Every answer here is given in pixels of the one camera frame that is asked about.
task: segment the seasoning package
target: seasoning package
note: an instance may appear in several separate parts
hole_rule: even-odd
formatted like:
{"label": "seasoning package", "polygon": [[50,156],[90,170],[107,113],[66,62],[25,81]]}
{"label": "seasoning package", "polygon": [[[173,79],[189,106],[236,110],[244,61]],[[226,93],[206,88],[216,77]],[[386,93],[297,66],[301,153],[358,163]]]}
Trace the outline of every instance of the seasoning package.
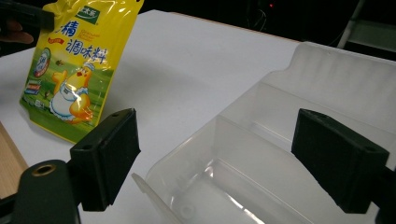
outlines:
{"label": "seasoning package", "polygon": [[76,143],[99,122],[143,0],[58,0],[42,31],[20,103],[30,120]]}

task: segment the table surface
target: table surface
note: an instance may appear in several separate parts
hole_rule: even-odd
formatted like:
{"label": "table surface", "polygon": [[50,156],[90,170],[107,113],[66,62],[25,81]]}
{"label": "table surface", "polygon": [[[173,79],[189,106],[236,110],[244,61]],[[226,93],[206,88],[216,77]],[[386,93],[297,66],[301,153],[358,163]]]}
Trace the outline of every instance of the table surface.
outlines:
{"label": "table surface", "polygon": [[[115,204],[84,212],[88,223],[161,223],[131,178],[181,144],[266,74],[285,69],[298,43],[276,36],[149,11],[140,14],[107,97],[102,119],[135,108],[142,152]],[[19,105],[33,56],[28,49],[0,59],[0,120],[29,166],[69,161],[70,143],[35,126]]]}

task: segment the plastic compartment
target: plastic compartment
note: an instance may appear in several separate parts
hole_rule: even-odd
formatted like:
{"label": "plastic compartment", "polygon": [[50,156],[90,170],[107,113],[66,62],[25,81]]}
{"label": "plastic compartment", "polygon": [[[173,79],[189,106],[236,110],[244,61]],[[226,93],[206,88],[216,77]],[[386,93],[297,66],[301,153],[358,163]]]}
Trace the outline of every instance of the plastic compartment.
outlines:
{"label": "plastic compartment", "polygon": [[344,214],[290,153],[299,108],[327,114],[391,153],[396,64],[301,44],[285,71],[257,83],[157,162],[134,175],[167,223],[374,223]]}

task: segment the black clamp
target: black clamp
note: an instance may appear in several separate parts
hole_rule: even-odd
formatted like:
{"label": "black clamp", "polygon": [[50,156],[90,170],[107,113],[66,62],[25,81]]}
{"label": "black clamp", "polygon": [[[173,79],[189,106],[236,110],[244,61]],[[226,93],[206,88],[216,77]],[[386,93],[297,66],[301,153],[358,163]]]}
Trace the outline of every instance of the black clamp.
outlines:
{"label": "black clamp", "polygon": [[43,161],[23,172],[18,192],[0,201],[0,224],[80,223],[80,203],[105,211],[139,153],[135,111],[110,115],[70,149],[68,163]]}
{"label": "black clamp", "polygon": [[377,224],[396,223],[396,173],[389,152],[347,126],[300,109],[291,152],[345,213],[365,214],[371,202]]}

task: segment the chicken cartoon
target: chicken cartoon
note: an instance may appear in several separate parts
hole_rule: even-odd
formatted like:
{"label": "chicken cartoon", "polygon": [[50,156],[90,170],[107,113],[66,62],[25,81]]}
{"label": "chicken cartoon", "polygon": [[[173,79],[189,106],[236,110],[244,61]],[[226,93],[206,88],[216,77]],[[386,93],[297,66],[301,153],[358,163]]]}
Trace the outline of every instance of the chicken cartoon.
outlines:
{"label": "chicken cartoon", "polygon": [[55,89],[49,108],[56,117],[72,124],[92,119],[92,111],[89,109],[91,101],[88,96],[88,82],[93,70],[91,63],[84,63],[70,77],[67,77],[66,70],[52,75]]}

